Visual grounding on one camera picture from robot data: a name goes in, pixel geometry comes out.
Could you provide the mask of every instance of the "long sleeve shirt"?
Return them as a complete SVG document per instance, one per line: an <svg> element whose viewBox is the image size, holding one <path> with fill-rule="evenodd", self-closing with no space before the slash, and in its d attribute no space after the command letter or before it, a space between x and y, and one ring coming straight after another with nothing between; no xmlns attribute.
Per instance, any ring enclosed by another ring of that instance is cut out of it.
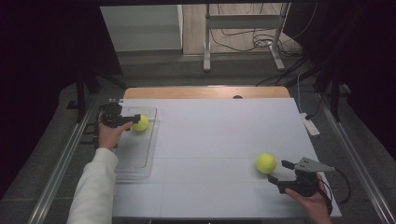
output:
<svg viewBox="0 0 396 224"><path fill-rule="evenodd" d="M103 147L96 149L92 162L85 166L78 181L68 224L111 223L116 180L114 170L118 162L112 151Z"/></svg>

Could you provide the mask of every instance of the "white power outlet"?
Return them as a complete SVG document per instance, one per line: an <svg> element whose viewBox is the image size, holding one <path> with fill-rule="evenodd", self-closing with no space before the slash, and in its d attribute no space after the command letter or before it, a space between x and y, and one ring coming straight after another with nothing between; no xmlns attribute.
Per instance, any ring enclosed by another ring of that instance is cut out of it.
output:
<svg viewBox="0 0 396 224"><path fill-rule="evenodd" d="M310 136L317 136L320 135L319 130L317 129L317 126L315 126L314 122L310 119L306 119L306 113L301 113L301 120L303 121L303 124L305 125L306 130L308 131Z"/></svg>

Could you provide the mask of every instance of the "clear plastic tray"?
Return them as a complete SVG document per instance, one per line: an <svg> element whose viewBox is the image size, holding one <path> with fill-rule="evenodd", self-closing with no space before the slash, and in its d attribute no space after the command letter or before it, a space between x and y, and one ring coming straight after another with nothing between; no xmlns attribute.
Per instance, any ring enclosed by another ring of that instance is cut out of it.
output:
<svg viewBox="0 0 396 224"><path fill-rule="evenodd" d="M115 150L119 158L116 167L117 180L133 180L150 175L152 159L159 122L156 120L157 108L148 106L129 106L122 109L124 117L143 114L148 117L148 127L144 131L123 132Z"/></svg>

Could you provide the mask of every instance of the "white tabletop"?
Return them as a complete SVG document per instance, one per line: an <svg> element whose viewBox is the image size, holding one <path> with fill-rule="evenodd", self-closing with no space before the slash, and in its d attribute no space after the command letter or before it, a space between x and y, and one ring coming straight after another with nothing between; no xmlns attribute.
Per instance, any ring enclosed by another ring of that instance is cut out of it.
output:
<svg viewBox="0 0 396 224"><path fill-rule="evenodd" d="M125 100L123 105L155 106L160 127L151 175L116 184L114 217L306 216L254 166L259 154L272 153L278 163L273 175L292 180L294 172L281 160L318 160L293 99ZM336 203L332 206L332 216L340 217Z"/></svg>

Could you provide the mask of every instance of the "tennis ball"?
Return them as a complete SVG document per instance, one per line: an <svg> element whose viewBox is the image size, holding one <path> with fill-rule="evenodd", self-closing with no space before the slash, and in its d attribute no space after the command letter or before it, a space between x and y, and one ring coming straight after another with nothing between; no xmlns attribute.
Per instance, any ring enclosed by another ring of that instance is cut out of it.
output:
<svg viewBox="0 0 396 224"><path fill-rule="evenodd" d="M132 127L134 130L142 132L147 129L149 126L149 119L146 115L140 115L140 120L136 124L134 124Z"/></svg>
<svg viewBox="0 0 396 224"><path fill-rule="evenodd" d="M276 167L275 157L270 153L262 153L256 158L256 168L263 174L271 174Z"/></svg>

